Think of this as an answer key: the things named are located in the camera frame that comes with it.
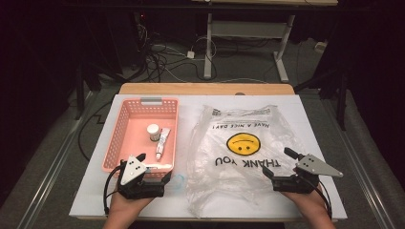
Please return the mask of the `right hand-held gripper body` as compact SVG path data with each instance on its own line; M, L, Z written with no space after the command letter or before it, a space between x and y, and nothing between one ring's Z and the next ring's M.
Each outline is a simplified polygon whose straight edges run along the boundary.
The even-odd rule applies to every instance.
M318 186L320 176L342 177L343 173L313 155L289 154L297 159L295 174L289 177L272 177L274 191L310 194Z

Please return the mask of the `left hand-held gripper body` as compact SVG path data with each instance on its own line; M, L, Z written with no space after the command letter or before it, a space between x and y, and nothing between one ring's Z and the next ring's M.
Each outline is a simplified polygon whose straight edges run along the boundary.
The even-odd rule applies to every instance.
M119 173L117 191L127 199L161 198L165 183L144 180L146 172L147 167L136 156L129 156Z

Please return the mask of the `white bottle with blue label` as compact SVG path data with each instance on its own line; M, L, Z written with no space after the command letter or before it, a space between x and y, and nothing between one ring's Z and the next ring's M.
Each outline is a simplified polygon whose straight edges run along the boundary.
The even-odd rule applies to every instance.
M145 166L151 170L172 170L172 168L173 168L172 164L151 163L151 164L145 164Z

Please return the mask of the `pink plastic basket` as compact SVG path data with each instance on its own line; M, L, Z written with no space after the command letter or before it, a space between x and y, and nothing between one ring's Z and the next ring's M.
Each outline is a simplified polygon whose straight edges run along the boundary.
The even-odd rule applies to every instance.
M129 156L146 154L145 164L172 164L174 169L176 154L176 137L178 127L179 100L161 97L131 97L118 102L117 117L114 118L109 145L102 162L102 169L111 172L121 160ZM162 128L170 128L163 155L156 160L157 141L152 141L147 132L150 124L158 124ZM172 170L151 170L153 176L163 176Z

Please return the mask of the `white ointment tube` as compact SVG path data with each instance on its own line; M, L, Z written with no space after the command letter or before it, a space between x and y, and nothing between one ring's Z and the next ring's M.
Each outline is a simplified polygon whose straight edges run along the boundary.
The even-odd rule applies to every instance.
M156 150L156 160L160 160L163 155L164 145L171 132L170 128L162 128L160 132L160 139Z

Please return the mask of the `small white-capped jar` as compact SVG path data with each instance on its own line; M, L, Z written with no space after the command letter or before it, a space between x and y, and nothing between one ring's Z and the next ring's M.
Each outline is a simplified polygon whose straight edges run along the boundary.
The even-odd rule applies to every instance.
M152 141L158 141L160 139L160 127L158 124L150 124L147 127L147 132Z

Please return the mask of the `clear smiley plastic bag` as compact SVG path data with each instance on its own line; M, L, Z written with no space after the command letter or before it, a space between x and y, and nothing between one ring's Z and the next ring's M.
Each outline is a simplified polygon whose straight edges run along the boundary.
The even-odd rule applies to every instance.
M301 150L285 117L274 105L253 110L218 110L205 106L195 125L187 159L189 211L200 217L213 197L226 195L254 204L272 192L263 173L292 174L284 150Z

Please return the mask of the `person's right hand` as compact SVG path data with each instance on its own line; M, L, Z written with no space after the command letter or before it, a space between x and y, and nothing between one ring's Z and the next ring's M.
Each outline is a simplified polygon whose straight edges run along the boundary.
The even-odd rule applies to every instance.
M282 195L290 199L307 220L330 218L325 201L316 191L312 191L310 194L282 192Z

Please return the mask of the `person's left hand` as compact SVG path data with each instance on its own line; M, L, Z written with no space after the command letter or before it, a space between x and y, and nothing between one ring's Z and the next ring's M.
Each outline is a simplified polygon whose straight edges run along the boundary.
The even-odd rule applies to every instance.
M127 199L120 193L114 193L110 203L108 219L134 221L152 201L152 198Z

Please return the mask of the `clear bluish plastic cup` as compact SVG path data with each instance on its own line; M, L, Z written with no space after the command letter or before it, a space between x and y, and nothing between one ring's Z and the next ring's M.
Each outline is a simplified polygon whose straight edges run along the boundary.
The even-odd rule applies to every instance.
M185 184L185 177L180 174L176 174L171 179L171 185L174 190L182 190Z

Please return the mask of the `black stand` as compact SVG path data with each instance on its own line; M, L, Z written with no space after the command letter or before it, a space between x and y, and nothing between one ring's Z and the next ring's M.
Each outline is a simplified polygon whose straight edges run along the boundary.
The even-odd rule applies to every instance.
M342 131L345 127L346 92L348 87L347 72L341 69L328 70L298 84L293 90L298 93L306 88L318 89L321 99L336 99L336 121Z
M101 90L97 66L94 63L79 64L75 70L76 120L80 119L85 108L84 85L92 92Z

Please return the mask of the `white table board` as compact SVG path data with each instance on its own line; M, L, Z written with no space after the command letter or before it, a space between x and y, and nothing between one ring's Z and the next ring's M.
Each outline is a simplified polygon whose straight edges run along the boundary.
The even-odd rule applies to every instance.
M114 118L117 117L118 102L126 97L125 94L120 94L114 99L75 196L70 211L72 217L79 219L104 218L102 193L108 174L101 169L101 165L115 125ZM185 181L187 180L186 158L189 153L189 140L192 128L197 123L204 105L210 105L216 109L254 109L268 104L276 105L290 124L291 129L302 140L304 151L318 158L323 157L304 106L297 95L181 95L179 103L179 126L173 176L183 175ZM171 181L166 186L164 196L153 200L139 217L143 220L197 220L188 211L185 184L182 190L174 190ZM265 193L263 199L257 204L231 196L217 195L213 197L213 202L206 206L200 220L295 221L300 218L298 210L289 199L272 191Z

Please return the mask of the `metal floor rail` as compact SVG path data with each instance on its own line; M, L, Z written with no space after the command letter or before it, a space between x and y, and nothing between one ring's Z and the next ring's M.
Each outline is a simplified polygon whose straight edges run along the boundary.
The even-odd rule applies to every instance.
M346 131L343 131L335 119L335 111L332 107L332 104L323 100L322 104L327 111L327 114L331 118L333 127L336 129L339 134L340 139L345 145L345 155L349 161L349 164L352 167L354 176L361 187L363 196L368 202L369 207L371 208L374 217L376 218L380 229L395 229L394 223L387 212L387 209L382 201L381 196L376 190L375 186L372 183L371 177L368 175L358 153L355 151L352 142L349 139L349 136Z
M65 134L60 147L54 156L53 162L47 167L46 175L41 179L40 185L35 191L35 194L28 206L25 214L21 218L17 229L32 229L36 218L41 211L49 193L51 192L54 183L56 182L60 171L69 154L72 142L77 136L77 130L82 126L84 117L87 115L89 109L83 108L80 112L74 115L72 119L67 121L68 130Z

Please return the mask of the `white metal desk frame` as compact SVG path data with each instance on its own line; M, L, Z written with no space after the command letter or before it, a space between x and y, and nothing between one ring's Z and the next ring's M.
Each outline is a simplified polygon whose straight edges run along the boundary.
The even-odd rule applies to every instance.
M287 46L290 32L293 27L295 16L290 15L284 23L268 22L242 22L242 21L223 21L214 20L212 14L207 16L206 29L206 48L204 55L203 78L211 79L213 73L212 59L217 50L213 36L216 37L242 37L242 38L275 38L280 39L280 48L273 53L275 67L278 71L280 80L288 83L288 74L283 63L283 55Z

